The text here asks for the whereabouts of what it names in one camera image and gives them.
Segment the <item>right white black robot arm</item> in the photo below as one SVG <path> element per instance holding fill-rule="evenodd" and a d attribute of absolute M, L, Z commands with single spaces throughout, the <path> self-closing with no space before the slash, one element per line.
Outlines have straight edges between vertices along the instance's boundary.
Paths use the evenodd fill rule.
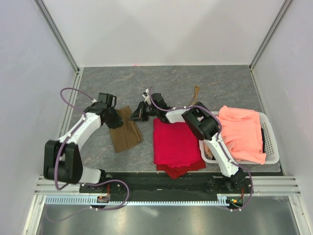
<path fill-rule="evenodd" d="M 157 117 L 167 124 L 186 123 L 193 135 L 212 152 L 223 175 L 225 189 L 234 193 L 241 188 L 245 174 L 227 149 L 222 139 L 222 124 L 211 111 L 201 102 L 184 107 L 168 106 L 160 93 L 144 92 L 143 97 L 130 120 L 147 121 L 149 117 Z"/>

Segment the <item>brown fabric napkin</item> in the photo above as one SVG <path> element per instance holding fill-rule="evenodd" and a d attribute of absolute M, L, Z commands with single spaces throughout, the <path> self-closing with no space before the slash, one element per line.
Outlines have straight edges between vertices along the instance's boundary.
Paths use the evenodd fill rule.
<path fill-rule="evenodd" d="M 123 125 L 116 129 L 110 129 L 110 136 L 116 153 L 130 149 L 143 140 L 143 136 L 133 120 L 129 120 L 132 112 L 129 106 L 118 110 L 122 117 Z"/>

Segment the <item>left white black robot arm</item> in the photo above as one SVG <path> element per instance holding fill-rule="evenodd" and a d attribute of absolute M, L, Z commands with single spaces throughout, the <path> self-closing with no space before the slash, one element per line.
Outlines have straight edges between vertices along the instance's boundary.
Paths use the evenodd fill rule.
<path fill-rule="evenodd" d="M 122 127 L 123 119 L 115 108 L 116 96 L 99 93 L 97 99 L 88 98 L 92 104 L 84 110 L 69 104 L 81 113 L 80 119 L 63 136 L 45 144 L 44 178 L 53 180 L 57 190 L 69 184 L 86 184 L 96 192 L 103 192 L 107 188 L 105 171 L 83 166 L 80 150 L 100 127 Z"/>

